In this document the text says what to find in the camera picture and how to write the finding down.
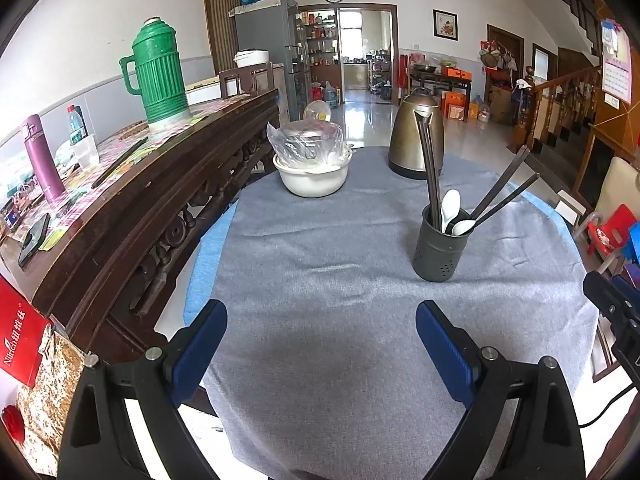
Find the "red gift bag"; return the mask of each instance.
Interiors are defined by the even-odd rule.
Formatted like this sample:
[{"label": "red gift bag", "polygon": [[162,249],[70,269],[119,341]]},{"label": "red gift bag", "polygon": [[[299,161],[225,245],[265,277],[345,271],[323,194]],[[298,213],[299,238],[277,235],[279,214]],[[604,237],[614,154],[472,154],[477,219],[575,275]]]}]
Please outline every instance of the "red gift bag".
[{"label": "red gift bag", "polygon": [[49,321],[0,276],[0,368],[33,388],[42,356],[38,348]]}]

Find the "gray refrigerator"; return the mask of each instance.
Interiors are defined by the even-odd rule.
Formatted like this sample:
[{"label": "gray refrigerator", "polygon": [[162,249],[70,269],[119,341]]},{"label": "gray refrigerator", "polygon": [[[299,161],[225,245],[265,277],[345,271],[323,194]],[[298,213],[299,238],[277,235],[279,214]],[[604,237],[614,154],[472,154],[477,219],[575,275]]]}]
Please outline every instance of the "gray refrigerator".
[{"label": "gray refrigerator", "polygon": [[235,9],[240,50],[268,50],[269,61],[282,63],[292,121],[302,119],[310,101],[311,72],[306,31],[295,0],[263,0]]}]

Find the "black cable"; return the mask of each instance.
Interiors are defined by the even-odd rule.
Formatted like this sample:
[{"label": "black cable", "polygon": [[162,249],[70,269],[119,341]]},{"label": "black cable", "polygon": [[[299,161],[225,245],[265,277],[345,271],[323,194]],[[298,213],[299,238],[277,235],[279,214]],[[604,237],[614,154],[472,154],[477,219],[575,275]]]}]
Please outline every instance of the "black cable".
[{"label": "black cable", "polygon": [[600,420],[600,417],[605,414],[605,412],[611,407],[611,405],[614,402],[616,402],[617,400],[620,400],[622,397],[624,397],[626,394],[628,394],[634,388],[635,388],[635,386],[633,386],[633,384],[630,384],[629,386],[627,386],[624,390],[622,390],[619,394],[617,394],[615,397],[613,397],[613,399],[611,399],[609,401],[609,403],[605,406],[604,410],[602,410],[600,412],[600,415],[598,415],[596,418],[594,418],[591,422],[587,422],[586,424],[581,424],[580,426],[578,426],[578,428],[580,428],[581,430],[583,428],[588,428],[591,424],[594,424],[595,422]]}]

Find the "gold kettle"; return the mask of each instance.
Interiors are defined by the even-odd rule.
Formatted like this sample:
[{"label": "gold kettle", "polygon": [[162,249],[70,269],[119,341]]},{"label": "gold kettle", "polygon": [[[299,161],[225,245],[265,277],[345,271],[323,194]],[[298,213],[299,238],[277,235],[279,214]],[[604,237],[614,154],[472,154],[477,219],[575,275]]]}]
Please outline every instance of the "gold kettle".
[{"label": "gold kettle", "polygon": [[436,99],[425,88],[417,88],[400,105],[389,144],[389,167],[398,175],[425,180],[422,145],[415,112],[431,115],[431,139],[436,172],[440,174],[444,158],[444,122]]}]

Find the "picture frame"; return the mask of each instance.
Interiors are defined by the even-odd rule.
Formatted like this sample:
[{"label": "picture frame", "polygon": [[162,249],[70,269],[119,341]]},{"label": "picture frame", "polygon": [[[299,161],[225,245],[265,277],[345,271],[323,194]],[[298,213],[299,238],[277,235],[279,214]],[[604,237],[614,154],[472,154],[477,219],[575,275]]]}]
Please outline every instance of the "picture frame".
[{"label": "picture frame", "polygon": [[446,40],[458,40],[458,15],[433,9],[433,35]]}]

